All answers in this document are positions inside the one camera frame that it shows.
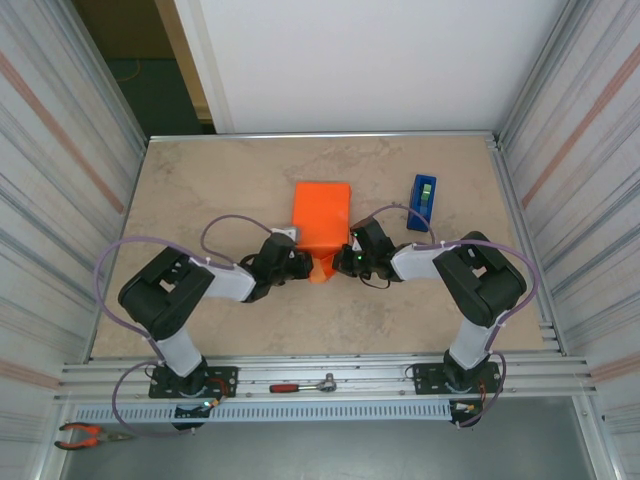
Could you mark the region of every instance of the purple cable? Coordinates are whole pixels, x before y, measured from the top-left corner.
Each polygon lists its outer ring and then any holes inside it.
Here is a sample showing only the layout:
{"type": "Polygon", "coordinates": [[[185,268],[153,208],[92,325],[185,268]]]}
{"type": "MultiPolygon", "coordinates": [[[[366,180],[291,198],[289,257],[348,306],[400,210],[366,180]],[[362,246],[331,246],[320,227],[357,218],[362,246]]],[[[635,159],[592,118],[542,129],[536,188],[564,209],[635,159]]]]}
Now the purple cable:
{"type": "Polygon", "coordinates": [[[484,407],[480,411],[480,413],[478,413],[477,415],[474,415],[469,420],[465,420],[464,422],[457,424],[458,427],[464,428],[468,425],[471,425],[472,423],[475,423],[477,420],[480,420],[483,417],[483,415],[485,415],[491,409],[491,407],[493,407],[493,405],[498,401],[498,397],[502,393],[502,389],[504,388],[504,381],[507,378],[507,359],[504,358],[504,355],[502,354],[502,352],[493,352],[493,353],[494,355],[498,355],[500,357],[500,360],[502,361],[502,376],[500,377],[500,384],[498,385],[498,390],[496,390],[496,393],[493,394],[493,397],[491,397],[491,400],[489,400],[489,402],[487,403],[487,406],[484,407]]]}
{"type": "Polygon", "coordinates": [[[435,243],[436,243],[436,235],[435,235],[435,233],[433,233],[433,230],[431,229],[431,225],[429,225],[429,222],[427,221],[427,219],[424,218],[420,214],[420,212],[414,210],[411,207],[405,207],[404,205],[400,205],[399,203],[392,203],[391,205],[386,205],[384,207],[380,207],[378,210],[374,211],[369,216],[370,217],[375,217],[378,213],[384,212],[385,210],[389,210],[390,208],[399,208],[400,210],[406,210],[410,214],[415,215],[416,217],[418,217],[420,219],[420,221],[422,223],[424,223],[425,226],[427,227],[427,230],[429,231],[429,235],[431,236],[431,243],[435,245],[435,243]]]}
{"type": "Polygon", "coordinates": [[[205,245],[205,243],[204,243],[204,240],[205,240],[205,238],[206,238],[206,236],[207,236],[207,233],[209,232],[209,229],[210,229],[211,227],[213,227],[213,226],[214,226],[216,223],[218,223],[219,221],[221,221],[221,220],[225,220],[225,219],[227,219],[227,218],[239,218],[240,220],[246,220],[247,222],[251,222],[251,223],[253,223],[254,225],[256,225],[256,226],[258,226],[258,227],[262,228],[262,229],[263,229],[265,232],[267,232],[269,235],[271,235],[271,230],[269,230],[269,228],[267,228],[265,225],[263,225],[262,223],[260,223],[260,222],[259,222],[259,221],[257,221],[257,220],[254,220],[254,219],[253,219],[253,218],[251,218],[251,217],[247,217],[246,215],[236,215],[235,213],[230,213],[230,214],[227,214],[227,215],[221,215],[221,216],[219,216],[218,218],[214,218],[214,219],[213,219],[213,220],[211,220],[209,223],[207,223],[207,226],[206,226],[206,227],[204,227],[204,229],[202,230],[202,233],[200,234],[200,247],[201,247],[201,248],[202,248],[202,250],[204,250],[205,252],[210,253],[211,255],[215,255],[216,257],[218,257],[218,258],[222,258],[223,260],[226,260],[227,262],[229,262],[229,265],[224,265],[224,264],[221,264],[221,263],[209,262],[209,263],[210,263],[210,265],[213,265],[213,266],[218,267],[218,268],[224,268],[225,270],[230,270],[230,269],[233,269],[233,264],[235,263],[235,262],[233,261],[233,259],[232,259],[232,258],[230,258],[230,257],[228,257],[228,256],[226,256],[226,255],[224,255],[224,254],[222,254],[222,253],[219,253],[219,252],[216,252],[216,251],[214,251],[214,250],[211,250],[211,249],[210,249],[209,247],[207,247],[207,246],[205,245]]]}
{"type": "Polygon", "coordinates": [[[102,294],[100,293],[100,269],[102,268],[102,264],[105,262],[107,256],[116,248],[120,247],[121,245],[127,244],[127,243],[155,243],[157,245],[164,245],[165,247],[171,247],[174,248],[175,250],[178,250],[179,252],[184,253],[185,255],[188,255],[192,258],[194,258],[196,261],[201,262],[201,263],[206,263],[207,261],[202,258],[199,257],[198,255],[194,254],[193,252],[191,252],[190,250],[187,250],[186,248],[170,242],[168,240],[164,240],[162,238],[156,238],[156,237],[145,237],[145,236],[138,236],[138,237],[127,237],[127,238],[123,238],[121,240],[118,240],[117,242],[112,243],[111,245],[109,245],[107,248],[105,248],[103,250],[103,252],[100,254],[100,256],[98,257],[98,260],[96,261],[96,266],[93,268],[93,293],[96,297],[96,301],[98,303],[98,306],[100,307],[100,309],[104,312],[104,314],[109,317],[111,320],[113,320],[114,322],[116,322],[118,325],[127,328],[129,330],[131,330],[132,332],[135,332],[139,335],[142,335],[147,342],[149,342],[149,345],[151,345],[151,348],[153,348],[153,351],[156,353],[156,355],[158,356],[158,358],[162,361],[164,361],[164,356],[162,355],[162,352],[160,351],[160,349],[158,348],[158,346],[156,345],[156,342],[153,340],[153,338],[151,338],[149,336],[149,333],[146,330],[143,330],[141,328],[135,327],[133,325],[131,325],[129,322],[126,322],[125,320],[122,320],[120,317],[118,317],[115,313],[113,313],[109,307],[107,307],[107,305],[104,303],[104,297],[102,296],[102,294]]]}
{"type": "Polygon", "coordinates": [[[127,371],[125,371],[122,374],[122,376],[120,377],[120,379],[116,382],[116,386],[113,389],[113,393],[111,394],[111,411],[113,412],[113,416],[116,417],[116,420],[118,420],[118,423],[120,423],[120,425],[122,425],[124,428],[129,430],[131,433],[135,433],[136,435],[138,435],[140,437],[166,438],[166,437],[175,437],[175,436],[178,436],[178,435],[184,435],[185,433],[190,433],[190,430],[181,430],[181,431],[177,431],[177,432],[164,432],[164,433],[143,432],[142,430],[138,430],[137,428],[135,428],[135,427],[131,426],[130,424],[128,424],[124,420],[124,418],[122,418],[120,413],[118,413],[118,406],[116,404],[116,399],[118,398],[118,390],[120,390],[120,387],[122,386],[122,383],[124,382],[124,379],[127,378],[129,376],[129,374],[131,374],[131,372],[133,372],[134,370],[137,370],[140,367],[144,367],[145,365],[157,366],[158,362],[152,362],[152,361],[149,361],[149,360],[145,360],[144,362],[140,362],[140,363],[134,365],[133,367],[129,368],[127,371]]]}
{"type": "Polygon", "coordinates": [[[520,310],[522,310],[524,307],[526,307],[527,304],[529,302],[531,302],[531,300],[533,300],[533,297],[535,297],[536,294],[538,293],[538,287],[540,285],[540,272],[538,271],[538,268],[533,263],[533,261],[531,261],[530,259],[525,257],[519,251],[517,251],[517,250],[515,250],[515,249],[513,249],[511,247],[507,247],[506,245],[501,245],[499,243],[493,243],[493,242],[487,242],[485,240],[454,240],[452,242],[443,242],[442,244],[438,244],[438,245],[417,244],[415,246],[415,249],[416,250],[434,250],[436,248],[450,248],[450,247],[458,247],[458,246],[461,246],[461,245],[480,245],[480,246],[483,246],[483,247],[491,247],[491,248],[495,248],[497,250],[502,250],[504,252],[507,252],[507,253],[513,255],[514,257],[517,257],[520,260],[522,260],[522,262],[531,271],[531,276],[533,277],[533,286],[531,287],[531,291],[529,292],[529,295],[527,295],[522,302],[520,302],[518,305],[516,305],[514,308],[512,308],[506,314],[504,314],[504,316],[502,316],[498,320],[498,322],[496,323],[496,328],[494,328],[493,332],[491,332],[491,336],[487,340],[487,343],[486,343],[486,345],[484,347],[485,350],[488,352],[489,350],[491,350],[491,345],[493,345],[493,342],[496,339],[496,336],[498,335],[498,332],[500,331],[500,327],[502,327],[502,325],[504,325],[504,323],[510,317],[512,317],[513,315],[518,313],[520,310]]]}

